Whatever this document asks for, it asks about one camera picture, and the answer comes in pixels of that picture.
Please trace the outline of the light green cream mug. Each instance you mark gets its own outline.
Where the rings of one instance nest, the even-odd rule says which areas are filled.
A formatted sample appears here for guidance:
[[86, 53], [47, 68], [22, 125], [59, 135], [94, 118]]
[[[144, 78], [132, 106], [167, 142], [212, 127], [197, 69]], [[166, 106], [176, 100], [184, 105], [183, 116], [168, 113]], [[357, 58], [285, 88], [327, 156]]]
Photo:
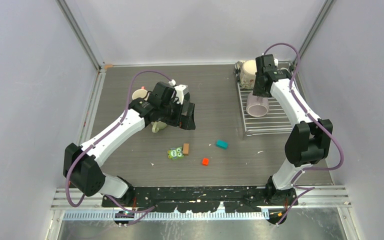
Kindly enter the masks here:
[[167, 124], [162, 122], [162, 121], [154, 121], [151, 123], [151, 131], [152, 133], [157, 133], [160, 130], [163, 130], [164, 128], [167, 127]]

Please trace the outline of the lilac pink mug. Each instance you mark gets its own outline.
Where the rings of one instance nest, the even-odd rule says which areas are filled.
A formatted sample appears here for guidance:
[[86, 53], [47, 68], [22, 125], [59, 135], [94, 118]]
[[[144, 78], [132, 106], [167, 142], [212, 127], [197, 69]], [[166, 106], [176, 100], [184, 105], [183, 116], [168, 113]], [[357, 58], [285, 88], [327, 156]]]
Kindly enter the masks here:
[[267, 97], [254, 96], [251, 92], [247, 96], [245, 110], [252, 117], [263, 117], [270, 111], [269, 99]]

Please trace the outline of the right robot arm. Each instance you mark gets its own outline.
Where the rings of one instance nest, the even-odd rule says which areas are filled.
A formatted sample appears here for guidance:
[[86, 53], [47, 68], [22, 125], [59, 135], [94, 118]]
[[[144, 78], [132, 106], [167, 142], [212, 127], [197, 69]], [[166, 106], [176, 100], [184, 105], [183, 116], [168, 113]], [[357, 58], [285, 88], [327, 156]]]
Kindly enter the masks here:
[[275, 98], [285, 112], [292, 130], [285, 143], [285, 161], [269, 177], [263, 190], [264, 200], [271, 205], [291, 203], [296, 198], [294, 183], [304, 171], [328, 156], [333, 124], [312, 112], [297, 90], [293, 76], [277, 68], [271, 54], [256, 57], [253, 95]]

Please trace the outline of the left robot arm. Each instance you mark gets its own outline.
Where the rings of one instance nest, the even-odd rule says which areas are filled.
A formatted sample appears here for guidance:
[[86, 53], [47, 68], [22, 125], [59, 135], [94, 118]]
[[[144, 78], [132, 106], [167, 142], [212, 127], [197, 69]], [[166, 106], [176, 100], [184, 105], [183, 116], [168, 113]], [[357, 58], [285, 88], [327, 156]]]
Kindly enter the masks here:
[[103, 173], [110, 155], [134, 134], [154, 122], [195, 130], [195, 104], [187, 85], [158, 82], [147, 98], [132, 100], [119, 118], [90, 140], [69, 144], [64, 151], [63, 176], [86, 197], [97, 193], [114, 197], [121, 207], [133, 202], [129, 184]]

